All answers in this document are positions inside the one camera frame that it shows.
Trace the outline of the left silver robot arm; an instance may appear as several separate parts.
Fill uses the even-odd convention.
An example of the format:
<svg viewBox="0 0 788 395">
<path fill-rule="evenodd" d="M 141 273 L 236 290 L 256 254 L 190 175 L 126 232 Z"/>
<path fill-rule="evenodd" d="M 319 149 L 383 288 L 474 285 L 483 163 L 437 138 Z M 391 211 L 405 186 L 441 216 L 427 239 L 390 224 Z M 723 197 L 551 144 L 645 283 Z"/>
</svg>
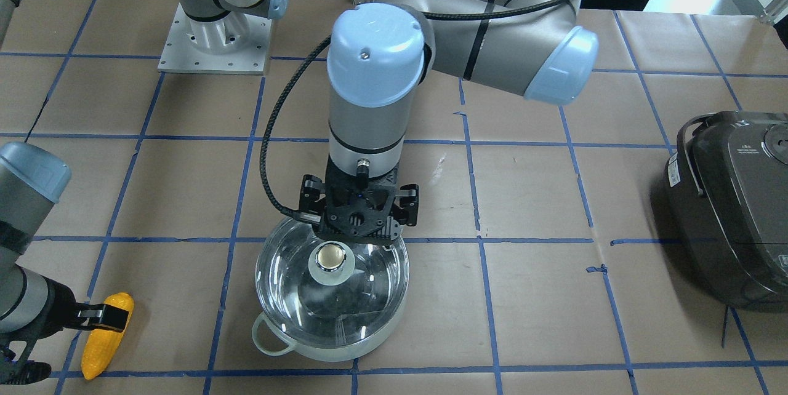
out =
<svg viewBox="0 0 788 395">
<path fill-rule="evenodd" d="M 431 70 L 563 106 L 582 92 L 598 54 L 577 24 L 582 0 L 373 0 L 343 12 L 328 47 L 326 179 L 307 177 L 290 216 L 337 231 L 412 226 L 416 199 L 394 205 L 416 90 Z"/>
</svg>

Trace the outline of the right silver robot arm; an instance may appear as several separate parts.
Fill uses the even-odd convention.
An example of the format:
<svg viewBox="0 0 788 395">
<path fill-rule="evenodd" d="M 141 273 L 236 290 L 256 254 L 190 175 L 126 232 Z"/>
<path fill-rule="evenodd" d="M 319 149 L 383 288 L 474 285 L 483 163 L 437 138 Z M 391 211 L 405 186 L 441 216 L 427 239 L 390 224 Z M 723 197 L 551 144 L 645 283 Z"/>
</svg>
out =
<svg viewBox="0 0 788 395">
<path fill-rule="evenodd" d="M 179 0 L 158 69 L 164 73 L 262 72 L 273 20 L 288 0 Z M 121 332 L 127 311 L 78 303 L 73 292 L 18 264 L 71 178 L 67 164 L 25 141 L 2 146 L 2 358 L 9 345 L 63 329 Z"/>
</svg>

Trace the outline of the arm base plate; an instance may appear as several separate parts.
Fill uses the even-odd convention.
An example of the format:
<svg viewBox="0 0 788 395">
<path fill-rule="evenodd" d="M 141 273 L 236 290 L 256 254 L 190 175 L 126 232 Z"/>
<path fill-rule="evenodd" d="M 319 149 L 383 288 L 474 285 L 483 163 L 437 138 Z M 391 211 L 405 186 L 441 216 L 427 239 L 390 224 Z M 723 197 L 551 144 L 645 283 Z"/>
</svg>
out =
<svg viewBox="0 0 788 395">
<path fill-rule="evenodd" d="M 270 61 L 274 25 L 274 20 L 239 12 L 214 22 L 197 22 L 178 6 L 158 70 L 262 76 Z"/>
</svg>

